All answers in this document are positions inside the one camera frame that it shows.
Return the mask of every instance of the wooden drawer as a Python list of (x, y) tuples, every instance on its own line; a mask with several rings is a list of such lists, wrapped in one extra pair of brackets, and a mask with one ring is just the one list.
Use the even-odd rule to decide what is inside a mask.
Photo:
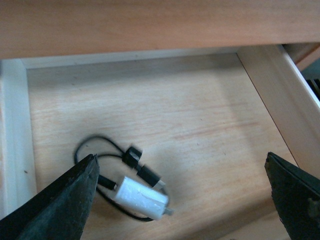
[[(273, 45), (3, 60), (2, 217), (99, 133), (144, 150), (175, 213), (140, 223), (96, 196), (82, 239), (289, 239), (264, 162), (272, 151), (320, 177), (319, 106)], [(102, 148), (90, 144), (82, 157)], [(119, 169), (131, 175), (100, 161), (106, 176)]]

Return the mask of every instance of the white usb plug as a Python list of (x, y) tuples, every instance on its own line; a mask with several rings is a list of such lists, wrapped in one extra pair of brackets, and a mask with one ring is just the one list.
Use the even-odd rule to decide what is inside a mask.
[(142, 185), (125, 176), (115, 191), (110, 192), (110, 198), (116, 203), (139, 212), (153, 220), (160, 220), (163, 214), (172, 214), (167, 208), (169, 197)]

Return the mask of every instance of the cabinet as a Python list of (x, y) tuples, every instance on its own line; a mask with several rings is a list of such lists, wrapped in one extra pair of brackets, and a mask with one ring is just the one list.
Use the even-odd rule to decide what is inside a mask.
[[(144, 149), (176, 213), (140, 223), (96, 197), (83, 239), (287, 236), (264, 161), (273, 151), (320, 177), (320, 103), (281, 47), (247, 45), (319, 41), (305, 29), (317, 30), (318, 15), (302, 17), (319, 4), (1, 4), (0, 30), (19, 29), (0, 36), (0, 56), (15, 58), (1, 61), (3, 214), (70, 168), (82, 138), (104, 133)], [(20, 14), (9, 17), (14, 6)], [(86, 55), (54, 57), (71, 54)], [(101, 162), (101, 171), (116, 174), (114, 164)]]

